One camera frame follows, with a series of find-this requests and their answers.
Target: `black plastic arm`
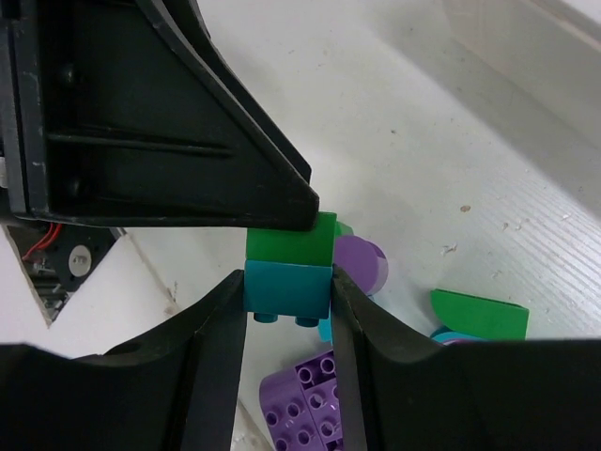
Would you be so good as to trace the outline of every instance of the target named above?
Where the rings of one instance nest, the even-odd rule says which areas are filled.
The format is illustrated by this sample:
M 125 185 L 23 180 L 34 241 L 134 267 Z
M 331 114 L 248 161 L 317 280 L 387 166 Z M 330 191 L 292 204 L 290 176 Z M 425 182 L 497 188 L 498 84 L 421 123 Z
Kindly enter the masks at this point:
M 226 450 L 247 314 L 243 272 L 105 355 L 0 346 L 0 449 Z
M 334 271 L 346 451 L 598 449 L 601 342 L 443 347 Z

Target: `stacked blocks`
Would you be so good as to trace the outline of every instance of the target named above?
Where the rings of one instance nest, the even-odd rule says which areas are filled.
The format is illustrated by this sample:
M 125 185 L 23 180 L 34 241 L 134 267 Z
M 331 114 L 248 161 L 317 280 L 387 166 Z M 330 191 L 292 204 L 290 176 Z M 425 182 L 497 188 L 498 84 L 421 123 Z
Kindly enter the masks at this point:
M 267 376 L 259 400 L 276 451 L 343 451 L 331 351 Z
M 307 232 L 248 230 L 244 308 L 255 320 L 315 327 L 328 317 L 335 229 L 336 214 L 320 212 Z

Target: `purple round block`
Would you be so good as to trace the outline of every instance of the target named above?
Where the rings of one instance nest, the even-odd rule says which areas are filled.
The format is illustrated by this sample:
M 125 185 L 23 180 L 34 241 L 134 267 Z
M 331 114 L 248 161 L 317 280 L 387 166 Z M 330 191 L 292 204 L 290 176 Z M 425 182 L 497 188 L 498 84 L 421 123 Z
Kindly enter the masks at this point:
M 388 278 L 388 262 L 382 250 L 360 237 L 338 237 L 334 245 L 334 263 L 344 269 L 367 295 L 379 291 Z
M 383 289 L 384 284 L 386 284 L 386 280 L 388 279 L 388 260 L 377 244 L 373 244 L 371 241 L 368 242 L 372 245 L 378 256 L 378 279 L 372 289 L 369 290 L 369 293 L 367 293 L 368 295 L 372 295 Z

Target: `green block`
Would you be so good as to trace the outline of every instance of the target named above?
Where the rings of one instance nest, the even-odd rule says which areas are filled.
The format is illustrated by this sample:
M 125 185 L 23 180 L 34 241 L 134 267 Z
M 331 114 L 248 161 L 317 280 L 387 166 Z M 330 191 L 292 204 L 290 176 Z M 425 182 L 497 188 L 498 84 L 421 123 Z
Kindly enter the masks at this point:
M 340 221 L 336 222 L 336 231 L 334 235 L 336 238 L 342 237 L 344 235 L 354 235 L 353 227 L 350 225 L 346 225 L 345 223 L 341 223 Z
M 442 324 L 455 332 L 488 340 L 526 338 L 530 311 L 520 305 L 442 289 L 433 290 L 430 300 Z
M 336 213 L 320 212 L 308 232 L 249 228 L 246 259 L 309 266 L 331 266 L 334 254 Z

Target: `green curved block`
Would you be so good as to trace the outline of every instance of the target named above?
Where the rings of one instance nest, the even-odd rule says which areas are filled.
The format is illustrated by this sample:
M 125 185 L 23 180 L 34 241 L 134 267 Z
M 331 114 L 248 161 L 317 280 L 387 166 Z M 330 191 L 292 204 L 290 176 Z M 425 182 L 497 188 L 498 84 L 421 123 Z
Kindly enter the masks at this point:
M 523 340 L 530 311 L 514 303 L 435 289 L 430 293 L 442 324 L 462 334 L 488 340 Z

